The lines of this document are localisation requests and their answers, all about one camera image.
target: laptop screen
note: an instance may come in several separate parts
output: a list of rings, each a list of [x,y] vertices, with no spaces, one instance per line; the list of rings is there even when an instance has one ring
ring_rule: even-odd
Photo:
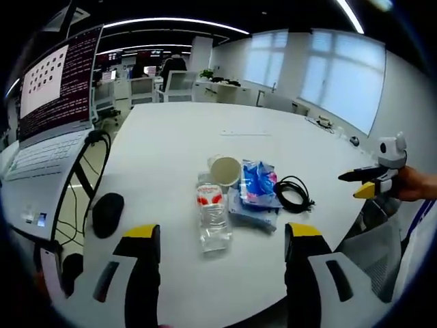
[[[89,121],[91,72],[101,31],[99,26],[63,41],[26,71],[20,141],[64,124]]]

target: laptop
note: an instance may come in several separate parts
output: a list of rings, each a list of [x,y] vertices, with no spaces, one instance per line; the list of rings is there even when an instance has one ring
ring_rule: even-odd
[[[3,177],[6,219],[16,230],[52,240],[67,179],[91,123],[91,79],[102,26],[61,42],[21,79],[19,151]]]

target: human hand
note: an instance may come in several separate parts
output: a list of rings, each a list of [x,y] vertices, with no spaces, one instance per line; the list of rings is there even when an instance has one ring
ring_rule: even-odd
[[[437,176],[422,174],[405,166],[399,170],[393,182],[394,196],[399,200],[413,202],[437,198]]]

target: plastic water bottle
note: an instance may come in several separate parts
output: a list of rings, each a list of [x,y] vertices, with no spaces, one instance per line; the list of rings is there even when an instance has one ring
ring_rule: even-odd
[[[225,199],[220,186],[214,184],[209,173],[198,176],[196,200],[200,212],[199,229],[202,250],[226,249],[231,241]]]

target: bottle label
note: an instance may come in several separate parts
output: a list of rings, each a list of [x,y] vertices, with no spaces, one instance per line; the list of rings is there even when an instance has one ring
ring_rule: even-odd
[[[197,188],[197,204],[199,206],[223,204],[221,188],[215,184],[207,184]]]

